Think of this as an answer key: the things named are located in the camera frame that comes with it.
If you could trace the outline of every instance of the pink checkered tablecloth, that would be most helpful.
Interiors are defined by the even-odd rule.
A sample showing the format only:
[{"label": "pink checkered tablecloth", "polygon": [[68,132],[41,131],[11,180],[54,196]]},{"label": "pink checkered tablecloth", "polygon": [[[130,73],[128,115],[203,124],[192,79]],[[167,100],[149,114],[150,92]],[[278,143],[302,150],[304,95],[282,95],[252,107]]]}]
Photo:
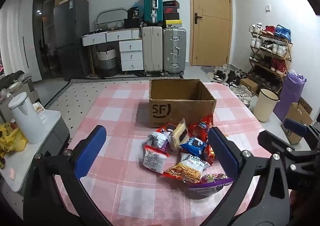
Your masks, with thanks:
[{"label": "pink checkered tablecloth", "polygon": [[[255,156],[270,157],[258,145],[261,124],[228,87],[205,83],[217,100],[214,125],[239,147]],[[182,181],[160,176],[143,167],[143,144],[148,128],[149,82],[109,85],[97,98],[70,143],[73,149],[96,125],[107,130],[107,139],[88,175],[81,182],[92,200],[113,225],[200,225],[221,201],[228,187],[210,197],[193,196]],[[166,169],[176,164],[167,159]],[[218,162],[207,173],[223,173]],[[246,209],[257,184],[254,178],[238,213]],[[68,210],[76,211],[56,176]]]}]

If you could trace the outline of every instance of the blue snack bag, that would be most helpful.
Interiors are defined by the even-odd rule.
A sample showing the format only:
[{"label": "blue snack bag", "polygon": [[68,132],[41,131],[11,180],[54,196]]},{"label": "blue snack bag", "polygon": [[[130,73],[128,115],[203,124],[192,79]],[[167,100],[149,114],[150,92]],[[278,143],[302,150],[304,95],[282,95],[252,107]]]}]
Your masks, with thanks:
[{"label": "blue snack bag", "polygon": [[207,144],[196,137],[191,137],[188,142],[181,144],[180,146],[189,153],[200,158]]}]

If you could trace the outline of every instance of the white suitcase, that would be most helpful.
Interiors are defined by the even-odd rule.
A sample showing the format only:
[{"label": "white suitcase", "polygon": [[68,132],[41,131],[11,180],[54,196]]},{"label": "white suitcase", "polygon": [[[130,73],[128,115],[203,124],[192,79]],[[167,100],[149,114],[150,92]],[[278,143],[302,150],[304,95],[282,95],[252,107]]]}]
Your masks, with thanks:
[{"label": "white suitcase", "polygon": [[162,27],[142,28],[144,71],[163,70]]}]

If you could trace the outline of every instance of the cardboard box on floor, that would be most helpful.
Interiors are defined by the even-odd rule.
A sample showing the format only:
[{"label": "cardboard box on floor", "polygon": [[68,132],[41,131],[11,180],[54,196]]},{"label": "cardboard box on floor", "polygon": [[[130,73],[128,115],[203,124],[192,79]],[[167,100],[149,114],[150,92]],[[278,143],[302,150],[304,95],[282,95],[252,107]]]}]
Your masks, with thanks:
[{"label": "cardboard box on floor", "polygon": [[179,123],[189,125],[213,113],[217,101],[198,79],[150,81],[149,117],[152,127]]},{"label": "cardboard box on floor", "polygon": [[[285,119],[290,118],[294,121],[297,121],[299,123],[310,125],[312,123],[312,119],[309,116],[309,114],[305,111],[305,109],[298,103],[292,103],[287,115],[285,116]],[[281,128],[284,131],[285,135],[287,136],[289,143],[294,145],[298,144],[302,137],[298,136],[297,134],[291,132],[288,129],[285,129],[283,126],[283,122],[281,124]]]},{"label": "cardboard box on floor", "polygon": [[241,79],[240,84],[249,89],[249,91],[252,93],[252,97],[256,94],[258,84],[252,81],[251,79]]}]

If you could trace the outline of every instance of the blue sneaker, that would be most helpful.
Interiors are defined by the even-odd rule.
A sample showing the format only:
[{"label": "blue sneaker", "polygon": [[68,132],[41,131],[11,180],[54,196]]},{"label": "blue sneaker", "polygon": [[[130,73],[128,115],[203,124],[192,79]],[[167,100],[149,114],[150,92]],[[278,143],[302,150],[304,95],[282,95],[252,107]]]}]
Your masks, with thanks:
[{"label": "blue sneaker", "polygon": [[289,42],[291,42],[291,30],[284,28],[281,25],[277,25],[277,27],[275,28],[275,36],[287,39]]}]

